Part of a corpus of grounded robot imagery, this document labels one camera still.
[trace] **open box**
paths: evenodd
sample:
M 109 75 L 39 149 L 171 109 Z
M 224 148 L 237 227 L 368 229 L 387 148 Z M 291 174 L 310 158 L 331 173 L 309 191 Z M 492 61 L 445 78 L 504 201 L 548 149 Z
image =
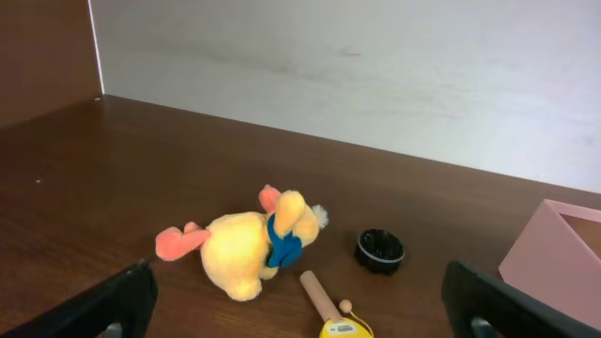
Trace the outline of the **open box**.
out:
M 543 201 L 499 272 L 509 285 L 601 330 L 601 211 Z

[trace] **brown tabletop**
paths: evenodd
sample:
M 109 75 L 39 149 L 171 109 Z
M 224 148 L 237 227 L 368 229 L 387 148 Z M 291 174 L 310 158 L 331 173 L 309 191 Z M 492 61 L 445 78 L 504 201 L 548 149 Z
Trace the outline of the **brown tabletop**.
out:
M 323 205 L 328 228 L 249 302 L 214 286 L 198 253 L 154 258 L 147 337 L 317 337 L 307 269 L 378 337 L 450 336 L 450 260 L 494 273 L 543 198 L 601 206 L 593 193 L 107 96 L 0 131 L 0 331 L 152 257 L 168 226 L 260 210 L 266 183 Z M 355 262 L 372 227 L 408 248 L 392 277 Z

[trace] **yellow stuffed animal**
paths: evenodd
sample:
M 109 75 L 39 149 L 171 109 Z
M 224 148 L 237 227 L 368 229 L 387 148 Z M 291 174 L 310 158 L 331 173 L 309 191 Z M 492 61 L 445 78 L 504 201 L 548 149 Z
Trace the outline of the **yellow stuffed animal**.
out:
M 225 215 L 206 229 L 187 223 L 183 233 L 170 227 L 156 238 L 157 256 L 179 259 L 198 246 L 209 279 L 232 300 L 252 300 L 261 292 L 260 279 L 272 278 L 301 255 L 328 224 L 321 206 L 309 207 L 299 192 L 279 193 L 269 185 L 259 194 L 266 214 Z

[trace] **blue bow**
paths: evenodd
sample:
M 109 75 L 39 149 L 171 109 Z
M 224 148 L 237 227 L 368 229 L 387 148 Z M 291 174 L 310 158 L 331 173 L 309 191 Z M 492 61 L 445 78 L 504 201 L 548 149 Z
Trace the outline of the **blue bow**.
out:
M 292 232 L 284 238 L 279 238 L 273 228 L 275 222 L 275 213 L 267 220 L 267 232 L 270 235 L 273 252 L 267 262 L 269 268 L 285 268 L 301 257 L 302 242 L 301 239 L 293 236 Z

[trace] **white fluffy pom-pom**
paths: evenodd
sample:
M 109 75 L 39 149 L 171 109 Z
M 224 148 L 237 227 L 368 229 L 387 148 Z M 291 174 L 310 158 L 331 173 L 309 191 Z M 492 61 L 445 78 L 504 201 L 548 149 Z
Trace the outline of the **white fluffy pom-pom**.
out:
M 320 205 L 312 206 L 311 210 L 313 211 L 313 214 L 316 215 L 317 225 L 319 225 L 319 228 L 325 228 L 330 221 L 328 220 L 328 211 L 326 211 L 326 209 Z

